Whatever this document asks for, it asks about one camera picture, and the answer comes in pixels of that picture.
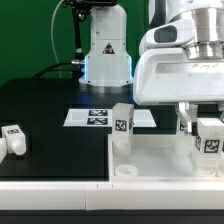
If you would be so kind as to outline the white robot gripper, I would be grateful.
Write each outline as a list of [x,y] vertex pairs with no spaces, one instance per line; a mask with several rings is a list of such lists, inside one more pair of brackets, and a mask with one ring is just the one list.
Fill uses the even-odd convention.
[[197,134],[198,106],[224,101],[224,60],[188,60],[182,48],[147,50],[135,69],[138,105],[176,104],[186,135]]

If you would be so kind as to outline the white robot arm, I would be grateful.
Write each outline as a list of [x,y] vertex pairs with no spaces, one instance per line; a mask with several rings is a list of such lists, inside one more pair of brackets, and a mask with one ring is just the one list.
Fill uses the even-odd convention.
[[193,107],[224,104],[224,0],[149,0],[149,30],[135,68],[120,6],[91,10],[91,49],[80,83],[97,92],[133,86],[139,105],[174,105],[184,131],[199,127]]

